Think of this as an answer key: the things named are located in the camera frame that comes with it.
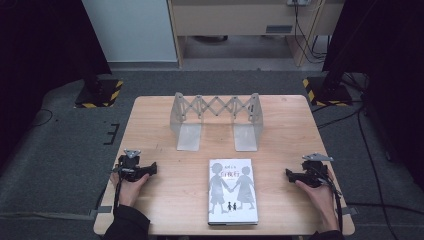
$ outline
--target book cover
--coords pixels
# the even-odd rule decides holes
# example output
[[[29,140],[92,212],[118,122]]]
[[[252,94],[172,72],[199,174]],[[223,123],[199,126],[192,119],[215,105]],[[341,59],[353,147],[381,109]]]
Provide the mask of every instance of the book cover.
[[[209,160],[208,224],[258,224],[251,159]]]

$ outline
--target illustrated figure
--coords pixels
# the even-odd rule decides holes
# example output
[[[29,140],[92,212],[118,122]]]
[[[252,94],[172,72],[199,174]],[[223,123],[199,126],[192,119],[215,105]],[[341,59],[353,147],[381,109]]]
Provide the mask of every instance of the illustrated figure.
[[[236,182],[236,185],[231,191],[234,191],[234,189],[240,185],[239,193],[237,195],[237,200],[240,201],[240,207],[238,209],[243,209],[243,203],[250,203],[249,209],[255,209],[253,206],[253,203],[255,202],[255,199],[253,198],[252,190],[250,188],[250,185],[253,186],[252,179],[248,176],[250,174],[250,168],[249,167],[243,167],[241,169],[241,172],[243,175],[241,175]]]
[[[227,183],[219,176],[219,173],[222,171],[223,167],[220,163],[214,163],[212,165],[212,172],[215,173],[215,175],[210,179],[209,181],[209,192],[211,196],[211,203],[212,203],[212,209],[209,210],[209,213],[214,214],[215,211],[215,205],[220,204],[221,205],[221,213],[228,213],[228,211],[225,211],[223,208],[224,201],[224,190],[222,187],[225,187],[227,191],[232,192],[232,190],[228,187]]]

